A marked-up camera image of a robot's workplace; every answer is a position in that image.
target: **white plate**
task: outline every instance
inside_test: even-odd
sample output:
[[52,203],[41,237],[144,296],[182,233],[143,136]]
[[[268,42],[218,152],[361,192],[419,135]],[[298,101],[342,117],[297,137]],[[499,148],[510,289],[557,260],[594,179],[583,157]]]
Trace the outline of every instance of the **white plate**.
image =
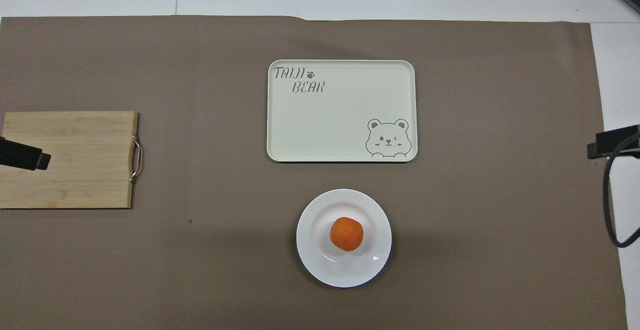
[[[362,244],[343,251],[329,239],[334,221],[347,217],[361,223]],[[306,270],[321,282],[350,288],[373,279],[391,252],[391,226],[382,207],[354,189],[333,189],[314,198],[302,212],[295,232],[297,253]]]
[[279,59],[267,79],[267,153],[274,161],[416,157],[416,75],[409,62]]

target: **white table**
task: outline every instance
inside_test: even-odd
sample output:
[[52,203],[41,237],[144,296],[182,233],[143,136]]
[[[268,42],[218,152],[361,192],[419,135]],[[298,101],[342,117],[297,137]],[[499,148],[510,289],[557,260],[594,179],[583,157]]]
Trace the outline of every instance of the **white table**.
[[[3,17],[173,14],[591,23],[604,128],[640,124],[640,13],[622,0],[0,0]],[[640,226],[638,175],[640,161],[615,162],[611,182],[620,239]],[[628,328],[640,330],[640,242],[619,256]]]

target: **bear ear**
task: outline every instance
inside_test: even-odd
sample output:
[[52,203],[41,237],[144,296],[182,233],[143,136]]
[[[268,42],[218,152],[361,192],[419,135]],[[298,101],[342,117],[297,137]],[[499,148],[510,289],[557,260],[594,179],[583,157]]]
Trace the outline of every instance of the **bear ear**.
[[404,118],[398,118],[398,120],[395,121],[395,124],[398,125],[398,127],[401,127],[405,132],[409,129],[409,123],[407,120],[404,120]]
[[380,125],[380,120],[378,120],[377,118],[372,118],[371,120],[368,121],[367,127],[369,130],[373,130],[378,125]]

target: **black cable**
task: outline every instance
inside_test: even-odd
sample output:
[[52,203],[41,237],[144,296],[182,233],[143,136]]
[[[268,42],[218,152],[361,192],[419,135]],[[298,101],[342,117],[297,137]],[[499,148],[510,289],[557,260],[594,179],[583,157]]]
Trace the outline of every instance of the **black cable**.
[[611,165],[613,164],[613,160],[620,155],[620,152],[624,150],[629,144],[633,143],[633,141],[637,141],[640,139],[640,132],[629,136],[624,139],[621,143],[617,144],[617,146],[611,152],[611,155],[606,161],[606,166],[604,168],[604,178],[602,179],[602,207],[604,209],[604,223],[606,225],[606,231],[608,232],[608,237],[611,239],[613,244],[618,248],[626,248],[637,241],[640,238],[640,227],[635,230],[633,235],[629,236],[625,241],[619,242],[618,237],[616,236],[616,232],[613,229],[613,224],[611,223],[611,210],[609,204],[609,183],[610,183],[610,172]]

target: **metal handle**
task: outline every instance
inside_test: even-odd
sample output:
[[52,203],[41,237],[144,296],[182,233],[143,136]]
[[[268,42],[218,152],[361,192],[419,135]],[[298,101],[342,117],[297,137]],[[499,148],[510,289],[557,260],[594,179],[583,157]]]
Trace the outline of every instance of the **metal handle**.
[[142,159],[144,156],[144,150],[142,150],[142,145],[140,145],[140,141],[138,140],[137,135],[133,135],[133,144],[134,147],[137,148],[137,168],[131,173],[131,176],[128,177],[128,182],[134,184],[136,182],[136,177],[142,171]]

